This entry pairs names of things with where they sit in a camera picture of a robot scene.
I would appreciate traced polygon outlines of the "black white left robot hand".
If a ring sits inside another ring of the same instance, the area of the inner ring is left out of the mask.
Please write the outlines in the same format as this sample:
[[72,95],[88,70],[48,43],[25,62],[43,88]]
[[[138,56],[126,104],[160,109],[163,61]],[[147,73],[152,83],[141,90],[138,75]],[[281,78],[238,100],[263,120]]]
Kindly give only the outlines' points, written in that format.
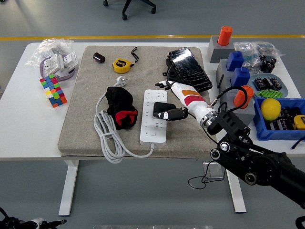
[[56,229],[58,226],[67,222],[66,219],[55,220],[51,222],[45,221],[43,218],[36,218],[25,223],[22,223],[21,229]]

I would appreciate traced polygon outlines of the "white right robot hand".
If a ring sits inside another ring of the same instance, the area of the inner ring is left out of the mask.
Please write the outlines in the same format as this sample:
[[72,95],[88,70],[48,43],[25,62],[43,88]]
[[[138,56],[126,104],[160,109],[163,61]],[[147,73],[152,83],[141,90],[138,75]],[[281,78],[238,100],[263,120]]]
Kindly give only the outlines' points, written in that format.
[[195,119],[201,126],[209,126],[217,117],[217,112],[211,108],[203,97],[194,89],[194,87],[173,82],[161,81],[155,84],[166,90],[171,89],[174,95],[180,100],[184,108],[165,109],[167,104],[160,109],[153,110],[153,116],[166,121],[175,121],[185,119],[188,114],[194,115]]

